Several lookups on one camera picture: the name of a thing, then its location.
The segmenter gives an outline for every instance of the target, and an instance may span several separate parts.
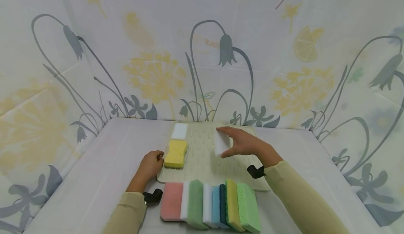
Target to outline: sponge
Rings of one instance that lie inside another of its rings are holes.
[[[212,223],[221,229],[229,228],[220,221],[220,186],[214,186],[212,189]]]
[[[229,225],[236,231],[245,231],[241,226],[238,212],[237,185],[232,179],[226,180],[226,212]]]
[[[160,216],[163,221],[181,222],[182,183],[166,183],[161,201]]]
[[[182,199],[180,219],[184,222],[188,221],[188,200],[189,200],[189,181],[182,184]]]
[[[185,140],[188,131],[187,123],[175,123],[171,139]]]
[[[220,222],[223,225],[229,226],[226,217],[226,186],[221,184],[219,187],[220,195]]]
[[[203,183],[193,180],[189,183],[189,200],[187,223],[197,229],[209,229],[202,222],[203,211]]]
[[[207,226],[217,229],[212,221],[212,190],[213,187],[210,184],[203,184],[203,215],[202,221]]]
[[[220,156],[230,148],[230,137],[215,130],[215,155]]]
[[[185,154],[187,152],[187,142],[183,140],[171,140],[168,154],[164,159],[166,168],[183,168]]]
[[[251,233],[261,231],[255,192],[245,183],[237,184],[238,210],[241,226]]]

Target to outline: white sponge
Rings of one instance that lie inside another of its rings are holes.
[[[188,201],[189,201],[189,181],[184,181],[182,187],[181,214],[180,219],[186,222],[188,220]]]
[[[171,139],[185,140],[188,131],[187,123],[175,123]]]
[[[220,156],[230,148],[230,137],[215,130],[215,155]]]
[[[218,226],[212,222],[212,189],[210,184],[203,184],[203,214],[202,222],[207,226],[217,229]]]

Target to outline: left hand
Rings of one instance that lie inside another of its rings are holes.
[[[151,151],[143,157],[135,176],[127,188],[127,192],[144,192],[149,180],[157,176],[163,168],[163,155],[164,152],[162,151]]]

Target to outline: beige sleeve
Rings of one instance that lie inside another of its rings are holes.
[[[303,234],[348,234],[328,203],[286,161],[264,170],[269,186]]]
[[[102,233],[138,233],[145,214],[144,196],[138,192],[125,192]]]

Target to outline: pink sponge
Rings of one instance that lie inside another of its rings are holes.
[[[182,183],[166,183],[160,210],[163,221],[182,222],[180,218],[182,189]]]

